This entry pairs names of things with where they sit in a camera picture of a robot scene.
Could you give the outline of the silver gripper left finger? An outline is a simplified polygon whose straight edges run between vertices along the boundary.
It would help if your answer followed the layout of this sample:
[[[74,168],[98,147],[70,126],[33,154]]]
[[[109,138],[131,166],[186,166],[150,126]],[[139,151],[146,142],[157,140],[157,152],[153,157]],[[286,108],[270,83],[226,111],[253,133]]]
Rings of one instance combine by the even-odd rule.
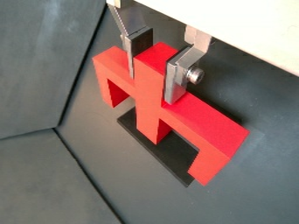
[[[121,30],[130,76],[135,78],[134,57],[154,45],[154,29],[146,25],[143,13],[135,2],[107,2],[107,6]]]

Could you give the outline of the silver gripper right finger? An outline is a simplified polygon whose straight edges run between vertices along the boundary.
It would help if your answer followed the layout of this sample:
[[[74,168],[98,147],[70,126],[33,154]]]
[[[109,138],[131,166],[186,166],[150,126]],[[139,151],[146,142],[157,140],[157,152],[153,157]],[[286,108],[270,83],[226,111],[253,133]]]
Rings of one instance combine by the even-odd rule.
[[[163,98],[169,104],[183,97],[187,84],[199,84],[205,75],[199,60],[210,49],[211,35],[187,25],[185,41],[190,45],[167,60],[166,65]]]

